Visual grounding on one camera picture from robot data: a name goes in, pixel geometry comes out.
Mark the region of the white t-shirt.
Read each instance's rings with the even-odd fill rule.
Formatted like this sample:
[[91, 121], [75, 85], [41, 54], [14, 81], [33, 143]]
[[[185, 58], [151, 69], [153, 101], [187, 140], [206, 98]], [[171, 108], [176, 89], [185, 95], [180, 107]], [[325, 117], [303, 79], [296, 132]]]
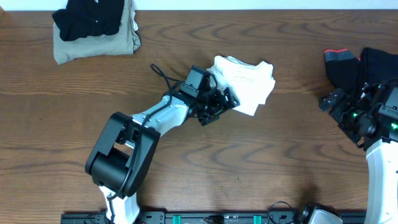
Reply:
[[251, 65], [232, 56], [218, 55], [207, 71], [215, 76], [211, 86], [219, 90], [229, 88], [236, 96], [239, 101], [239, 106], [234, 108], [236, 111], [253, 116], [275, 87], [273, 69], [273, 65], [265, 61]]

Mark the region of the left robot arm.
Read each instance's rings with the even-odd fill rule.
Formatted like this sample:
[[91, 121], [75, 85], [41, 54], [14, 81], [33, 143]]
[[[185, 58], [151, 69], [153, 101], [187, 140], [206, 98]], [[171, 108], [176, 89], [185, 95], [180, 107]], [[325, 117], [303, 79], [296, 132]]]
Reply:
[[142, 113], [112, 114], [85, 164], [85, 172], [105, 197], [108, 221], [134, 223], [138, 218], [137, 191], [165, 133], [192, 117], [205, 126], [237, 106], [239, 100], [229, 88], [203, 93], [169, 90]]

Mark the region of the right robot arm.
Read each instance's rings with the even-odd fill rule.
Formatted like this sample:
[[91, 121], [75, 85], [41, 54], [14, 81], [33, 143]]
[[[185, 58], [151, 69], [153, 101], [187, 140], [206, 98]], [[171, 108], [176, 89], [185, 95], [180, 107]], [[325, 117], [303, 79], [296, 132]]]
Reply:
[[366, 84], [358, 100], [337, 88], [321, 97], [318, 106], [366, 153], [365, 223], [397, 223], [397, 79]]

